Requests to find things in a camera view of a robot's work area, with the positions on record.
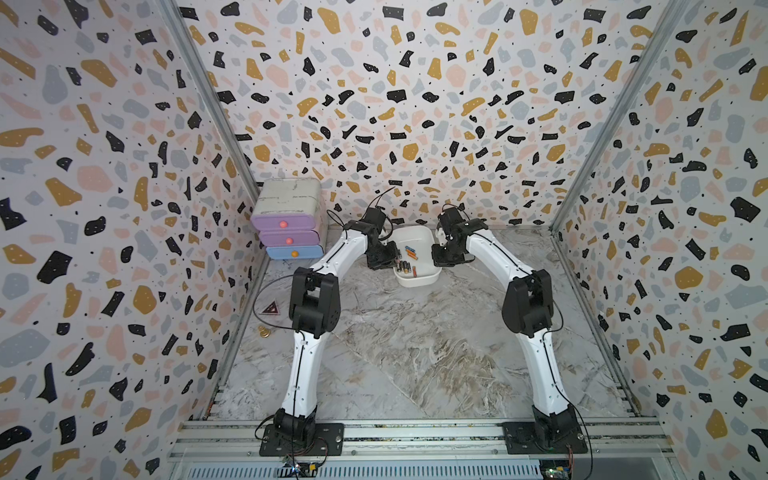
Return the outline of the white plastic storage box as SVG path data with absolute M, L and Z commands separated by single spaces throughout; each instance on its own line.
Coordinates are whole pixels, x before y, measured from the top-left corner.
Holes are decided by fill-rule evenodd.
M 432 258 L 435 238 L 426 226 L 415 225 L 396 228 L 390 239 L 398 248 L 399 259 L 393 267 L 398 283 L 403 288 L 417 288 L 434 284 L 442 271 Z

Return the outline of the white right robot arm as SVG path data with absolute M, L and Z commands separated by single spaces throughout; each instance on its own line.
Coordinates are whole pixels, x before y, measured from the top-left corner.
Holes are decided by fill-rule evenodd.
M 438 216 L 432 246 L 438 267 L 480 261 L 506 288 L 501 307 L 505 326 L 523 350 L 533 388 L 533 434 L 536 444 L 551 450 L 579 433 L 579 414 L 565 393 L 551 338 L 555 313 L 550 274 L 518 259 L 488 230 L 483 219 L 465 219 L 456 208 Z

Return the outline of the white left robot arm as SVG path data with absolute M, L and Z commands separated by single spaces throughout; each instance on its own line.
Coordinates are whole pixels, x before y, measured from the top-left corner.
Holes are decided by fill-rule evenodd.
M 275 412 L 276 434 L 299 448 L 316 437 L 317 384 L 322 355 L 341 315 L 340 283 L 360 257 L 371 270 L 387 269 L 398 259 L 397 246 L 383 232 L 393 232 L 388 217 L 368 210 L 348 222 L 332 248 L 309 267 L 292 275 L 289 319 L 294 358 L 282 406 Z

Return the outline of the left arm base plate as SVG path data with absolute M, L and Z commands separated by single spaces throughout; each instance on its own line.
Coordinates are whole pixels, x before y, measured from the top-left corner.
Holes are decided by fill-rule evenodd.
M 318 423 L 309 433 L 289 434 L 268 425 L 261 436 L 261 457 L 340 456 L 344 445 L 343 423 Z

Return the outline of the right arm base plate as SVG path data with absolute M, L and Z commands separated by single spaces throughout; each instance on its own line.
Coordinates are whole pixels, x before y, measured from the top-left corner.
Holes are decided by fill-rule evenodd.
M 586 437 L 578 424 L 551 430 L 539 422 L 504 422 L 502 437 L 510 455 L 565 455 L 588 452 Z

